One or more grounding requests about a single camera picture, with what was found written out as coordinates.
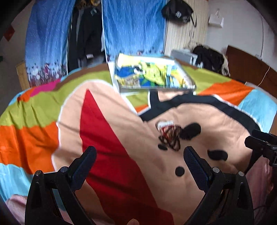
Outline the blue dotted fabric wardrobe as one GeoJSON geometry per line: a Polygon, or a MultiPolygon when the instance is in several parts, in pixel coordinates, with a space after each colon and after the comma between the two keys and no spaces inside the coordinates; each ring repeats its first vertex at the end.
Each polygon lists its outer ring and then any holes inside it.
{"type": "Polygon", "coordinates": [[[31,87],[120,53],[164,52],[165,1],[35,1],[26,33],[31,87]]]}

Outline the colourful cartoon bedspread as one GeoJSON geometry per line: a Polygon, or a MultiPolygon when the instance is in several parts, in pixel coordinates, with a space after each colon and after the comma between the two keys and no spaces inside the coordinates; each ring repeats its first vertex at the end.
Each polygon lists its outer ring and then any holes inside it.
{"type": "Polygon", "coordinates": [[[25,223],[36,171],[56,172],[93,146],[96,161],[76,192],[92,221],[185,224],[204,196],[184,161],[185,147],[225,173],[243,172],[252,155],[245,139],[255,129],[269,132],[276,116],[276,103],[262,90],[188,71],[195,94],[125,97],[105,64],[18,93],[1,115],[1,198],[17,221],[25,223]],[[161,120],[182,128],[179,151],[160,142],[161,120]]]}

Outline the silver cartoon tray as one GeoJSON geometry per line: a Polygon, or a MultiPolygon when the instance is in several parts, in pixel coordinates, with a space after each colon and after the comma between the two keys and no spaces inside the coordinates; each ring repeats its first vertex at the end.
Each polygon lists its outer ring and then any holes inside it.
{"type": "Polygon", "coordinates": [[[169,58],[120,53],[108,62],[113,86],[120,93],[136,91],[195,91],[196,84],[181,65],[169,58]]]}

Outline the beige wooden wardrobe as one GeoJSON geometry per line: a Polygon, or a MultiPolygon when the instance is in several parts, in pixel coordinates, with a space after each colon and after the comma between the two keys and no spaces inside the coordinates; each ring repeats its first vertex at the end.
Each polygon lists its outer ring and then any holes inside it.
{"type": "Polygon", "coordinates": [[[208,29],[208,1],[186,1],[193,9],[192,19],[188,23],[167,22],[164,54],[171,50],[190,49],[204,45],[208,29]]]}

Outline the dark hanging clothes in wardrobe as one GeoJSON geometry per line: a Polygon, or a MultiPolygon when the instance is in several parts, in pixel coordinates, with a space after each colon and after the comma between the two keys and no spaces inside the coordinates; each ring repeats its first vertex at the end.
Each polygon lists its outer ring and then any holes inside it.
{"type": "Polygon", "coordinates": [[[69,32],[68,71],[105,61],[101,1],[76,1],[69,32]]]}

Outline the white bedside cabinet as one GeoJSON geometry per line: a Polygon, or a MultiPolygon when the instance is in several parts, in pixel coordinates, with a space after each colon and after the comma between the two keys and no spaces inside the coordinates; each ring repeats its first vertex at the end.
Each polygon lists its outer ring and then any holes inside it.
{"type": "Polygon", "coordinates": [[[181,49],[181,50],[172,49],[170,56],[177,60],[189,63],[190,65],[193,65],[193,66],[196,65],[196,61],[198,58],[198,55],[191,53],[189,49],[181,49]]]}

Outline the black drawstring bag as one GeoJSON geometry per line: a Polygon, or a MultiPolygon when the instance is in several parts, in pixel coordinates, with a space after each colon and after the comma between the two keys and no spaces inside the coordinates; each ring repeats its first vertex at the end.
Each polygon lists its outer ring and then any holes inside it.
{"type": "Polygon", "coordinates": [[[166,20],[174,22],[189,23],[192,22],[193,26],[197,27],[197,21],[193,19],[193,9],[183,0],[170,0],[162,8],[162,16],[166,20]]]}

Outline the pile of black clothes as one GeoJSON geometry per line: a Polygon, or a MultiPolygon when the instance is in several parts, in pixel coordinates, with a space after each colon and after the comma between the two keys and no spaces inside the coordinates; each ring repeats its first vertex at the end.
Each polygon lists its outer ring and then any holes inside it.
{"type": "Polygon", "coordinates": [[[197,55],[196,64],[203,63],[203,68],[212,72],[230,77],[227,57],[206,46],[198,45],[193,49],[193,54],[197,55]]]}

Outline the brown wooden headboard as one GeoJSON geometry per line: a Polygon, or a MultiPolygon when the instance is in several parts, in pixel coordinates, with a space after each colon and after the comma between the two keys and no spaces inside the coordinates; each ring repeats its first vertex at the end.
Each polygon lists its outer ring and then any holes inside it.
{"type": "Polygon", "coordinates": [[[232,79],[250,82],[276,97],[276,70],[257,57],[233,46],[227,47],[226,56],[232,79]]]}

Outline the red bead jewelry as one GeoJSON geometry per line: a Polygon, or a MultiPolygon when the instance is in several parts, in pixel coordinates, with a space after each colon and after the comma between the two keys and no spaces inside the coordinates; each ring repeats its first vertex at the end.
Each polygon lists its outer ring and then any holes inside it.
{"type": "Polygon", "coordinates": [[[171,120],[161,120],[156,123],[155,127],[160,133],[159,140],[163,145],[174,151],[180,150],[181,144],[179,135],[182,128],[179,125],[174,124],[171,120]]]}

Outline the white paper bag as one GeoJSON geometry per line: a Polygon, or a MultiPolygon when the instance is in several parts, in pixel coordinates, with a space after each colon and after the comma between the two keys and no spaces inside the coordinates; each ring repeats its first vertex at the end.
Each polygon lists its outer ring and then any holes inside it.
{"type": "Polygon", "coordinates": [[[210,15],[208,25],[223,28],[224,18],[220,15],[220,9],[217,9],[215,14],[210,15]]]}

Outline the red diamond wall decoration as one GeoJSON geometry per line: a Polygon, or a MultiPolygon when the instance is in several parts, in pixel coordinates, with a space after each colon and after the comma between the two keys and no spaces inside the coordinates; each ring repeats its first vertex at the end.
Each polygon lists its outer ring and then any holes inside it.
{"type": "Polygon", "coordinates": [[[6,39],[6,41],[9,42],[11,40],[12,36],[14,35],[14,33],[15,33],[15,29],[13,28],[12,25],[10,25],[7,28],[6,32],[4,33],[4,38],[6,39]]]}

